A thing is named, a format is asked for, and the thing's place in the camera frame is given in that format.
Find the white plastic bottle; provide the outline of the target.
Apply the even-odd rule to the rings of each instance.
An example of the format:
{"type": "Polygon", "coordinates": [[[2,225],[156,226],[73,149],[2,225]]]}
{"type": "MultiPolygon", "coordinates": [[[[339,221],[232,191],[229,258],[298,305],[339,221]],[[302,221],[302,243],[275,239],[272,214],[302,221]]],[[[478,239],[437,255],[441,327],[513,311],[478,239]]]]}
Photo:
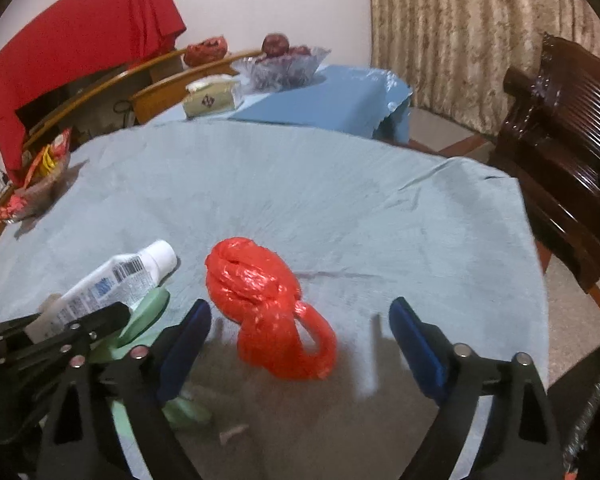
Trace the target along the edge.
{"type": "Polygon", "coordinates": [[[37,344],[116,302],[134,310],[177,264],[178,256],[165,240],[156,240],[137,254],[113,256],[46,307],[24,331],[37,344]]]}

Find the snack bowl with packets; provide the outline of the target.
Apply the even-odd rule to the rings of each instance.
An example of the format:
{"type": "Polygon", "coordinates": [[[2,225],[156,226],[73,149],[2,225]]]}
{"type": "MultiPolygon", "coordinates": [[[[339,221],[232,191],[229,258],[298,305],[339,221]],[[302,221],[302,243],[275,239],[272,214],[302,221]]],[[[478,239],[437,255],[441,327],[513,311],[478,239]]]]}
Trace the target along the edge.
{"type": "Polygon", "coordinates": [[[15,223],[42,214],[52,203],[70,162],[71,129],[58,134],[30,163],[23,186],[0,206],[0,222],[15,223]]]}

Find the wooden tv cabinet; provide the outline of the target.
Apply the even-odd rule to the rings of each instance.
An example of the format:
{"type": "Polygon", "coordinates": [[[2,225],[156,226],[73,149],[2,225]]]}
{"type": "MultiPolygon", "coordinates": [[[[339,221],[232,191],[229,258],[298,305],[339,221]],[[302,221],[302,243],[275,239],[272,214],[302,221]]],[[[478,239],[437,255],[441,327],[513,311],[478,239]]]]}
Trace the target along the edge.
{"type": "Polygon", "coordinates": [[[72,130],[71,146],[78,148],[95,136],[143,125],[178,104],[185,96],[185,87],[194,80],[233,75],[235,61],[255,56],[259,51],[230,52],[222,60],[194,68],[184,64],[184,53],[183,49],[173,50],[144,64],[122,65],[90,79],[84,88],[26,132],[23,158],[32,158],[45,142],[65,128],[72,130]]]}

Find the grey table cloth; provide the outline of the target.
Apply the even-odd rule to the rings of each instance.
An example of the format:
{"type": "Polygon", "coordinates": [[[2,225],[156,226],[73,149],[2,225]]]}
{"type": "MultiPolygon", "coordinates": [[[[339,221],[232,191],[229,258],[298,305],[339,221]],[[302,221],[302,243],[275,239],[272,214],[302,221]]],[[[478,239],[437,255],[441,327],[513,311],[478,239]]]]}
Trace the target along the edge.
{"type": "Polygon", "coordinates": [[[326,130],[169,122],[87,142],[69,188],[0,236],[0,322],[38,310],[110,257],[165,240],[178,268],[161,326],[206,296],[227,237],[270,248],[338,338],[324,380],[284,382],[238,359],[222,316],[185,392],[213,422],[181,434],[207,479],[395,479],[436,416],[388,324],[404,298],[480,356],[519,351],[548,371],[543,273],[518,182],[326,130]]]}

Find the beige tissue box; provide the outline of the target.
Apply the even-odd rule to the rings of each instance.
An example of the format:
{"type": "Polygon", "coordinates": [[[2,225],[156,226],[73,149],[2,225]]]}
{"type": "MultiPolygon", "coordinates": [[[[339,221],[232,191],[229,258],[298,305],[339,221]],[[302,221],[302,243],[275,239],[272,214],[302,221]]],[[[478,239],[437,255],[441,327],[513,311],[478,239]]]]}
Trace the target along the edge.
{"type": "Polygon", "coordinates": [[[182,99],[187,119],[237,110],[244,102],[242,83],[225,74],[211,75],[190,82],[182,99]]]}

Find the orange red bag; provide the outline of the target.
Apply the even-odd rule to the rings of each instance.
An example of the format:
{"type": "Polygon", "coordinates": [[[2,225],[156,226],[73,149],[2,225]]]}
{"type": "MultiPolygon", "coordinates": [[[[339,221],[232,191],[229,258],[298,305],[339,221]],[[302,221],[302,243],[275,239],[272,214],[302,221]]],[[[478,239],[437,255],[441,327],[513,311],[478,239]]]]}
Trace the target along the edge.
{"type": "Polygon", "coordinates": [[[194,68],[204,64],[213,63],[227,55],[228,45],[223,36],[211,37],[199,44],[190,44],[183,54],[186,66],[194,68]]]}

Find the red cloth cover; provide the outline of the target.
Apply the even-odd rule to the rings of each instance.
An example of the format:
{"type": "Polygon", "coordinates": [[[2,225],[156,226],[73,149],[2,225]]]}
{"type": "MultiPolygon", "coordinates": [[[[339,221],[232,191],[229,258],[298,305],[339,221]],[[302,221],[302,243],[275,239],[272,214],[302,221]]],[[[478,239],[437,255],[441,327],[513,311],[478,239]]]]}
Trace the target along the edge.
{"type": "Polygon", "coordinates": [[[0,152],[23,181],[26,127],[17,112],[43,94],[174,48],[186,26],[173,0],[58,0],[0,51],[0,152]]]}

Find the glass fruit bowl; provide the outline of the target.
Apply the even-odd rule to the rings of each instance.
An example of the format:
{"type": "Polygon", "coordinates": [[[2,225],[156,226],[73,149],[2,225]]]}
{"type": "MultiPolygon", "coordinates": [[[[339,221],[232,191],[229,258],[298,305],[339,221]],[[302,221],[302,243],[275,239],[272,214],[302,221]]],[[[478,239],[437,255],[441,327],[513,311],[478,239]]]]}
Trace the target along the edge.
{"type": "Polygon", "coordinates": [[[306,53],[286,53],[277,58],[269,58],[265,54],[248,56],[234,61],[230,67],[236,70],[249,89],[274,92],[309,84],[329,55],[329,49],[312,47],[306,53]]]}

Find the red apples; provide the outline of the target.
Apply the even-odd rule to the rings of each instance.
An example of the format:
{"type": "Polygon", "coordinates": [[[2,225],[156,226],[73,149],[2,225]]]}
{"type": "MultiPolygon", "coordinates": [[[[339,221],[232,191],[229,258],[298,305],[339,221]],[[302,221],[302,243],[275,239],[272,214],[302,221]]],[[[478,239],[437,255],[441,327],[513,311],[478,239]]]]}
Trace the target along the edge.
{"type": "Polygon", "coordinates": [[[277,60],[278,58],[300,58],[310,56],[311,49],[307,46],[293,47],[283,34],[268,34],[264,37],[261,46],[266,60],[277,60]]]}

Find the blue table cover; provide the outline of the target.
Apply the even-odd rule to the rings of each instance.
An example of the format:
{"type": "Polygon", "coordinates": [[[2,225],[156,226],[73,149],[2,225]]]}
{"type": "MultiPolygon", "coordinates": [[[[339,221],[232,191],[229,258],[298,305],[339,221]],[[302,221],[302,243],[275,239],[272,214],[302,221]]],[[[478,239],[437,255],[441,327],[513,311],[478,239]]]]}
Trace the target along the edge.
{"type": "Polygon", "coordinates": [[[207,118],[314,127],[365,139],[410,140],[412,88],[390,70],[325,65],[303,88],[251,93],[207,118]]]}

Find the beige patterned curtain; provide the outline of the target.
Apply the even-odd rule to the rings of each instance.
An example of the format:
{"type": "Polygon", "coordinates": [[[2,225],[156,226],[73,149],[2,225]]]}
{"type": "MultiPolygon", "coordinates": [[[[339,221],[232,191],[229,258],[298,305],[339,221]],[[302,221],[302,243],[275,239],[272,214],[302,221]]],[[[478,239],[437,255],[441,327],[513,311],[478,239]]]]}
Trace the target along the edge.
{"type": "Polygon", "coordinates": [[[370,0],[372,63],[414,90],[415,106],[494,136],[509,110],[506,70],[538,70],[542,40],[600,58],[600,18],[585,0],[370,0]]]}

